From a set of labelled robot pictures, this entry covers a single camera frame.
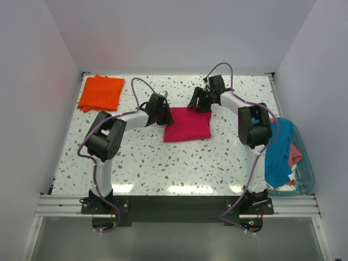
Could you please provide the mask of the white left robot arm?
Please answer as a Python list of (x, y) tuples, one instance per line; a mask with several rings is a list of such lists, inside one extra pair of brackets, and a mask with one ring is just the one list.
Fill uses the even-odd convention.
[(92, 123), (82, 146), (87, 148), (86, 158), (94, 162), (91, 192), (97, 197), (93, 206), (100, 213), (112, 209), (113, 194), (111, 184), (111, 167), (113, 158), (121, 147), (125, 132), (153, 124), (166, 126), (173, 123), (167, 91), (153, 93), (149, 101), (143, 103), (138, 110), (112, 116), (101, 111)]

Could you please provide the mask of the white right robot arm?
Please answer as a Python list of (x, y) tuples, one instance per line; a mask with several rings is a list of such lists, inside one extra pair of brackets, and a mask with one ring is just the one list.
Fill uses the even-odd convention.
[(265, 181), (265, 152), (272, 128), (270, 111), (264, 103), (247, 101), (232, 88), (225, 87), (221, 75), (205, 77), (205, 88), (196, 87), (188, 109), (208, 112), (212, 104), (218, 104), (234, 112), (238, 117), (238, 138), (245, 146), (249, 178), (239, 198), (226, 212), (243, 207), (250, 214), (255, 213), (268, 200)]

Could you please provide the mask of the magenta pink t-shirt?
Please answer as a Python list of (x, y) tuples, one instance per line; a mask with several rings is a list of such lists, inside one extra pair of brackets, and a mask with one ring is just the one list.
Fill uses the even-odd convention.
[(184, 107), (174, 107), (170, 112), (174, 123), (165, 127), (163, 142), (186, 142), (212, 137), (211, 111), (197, 112)]

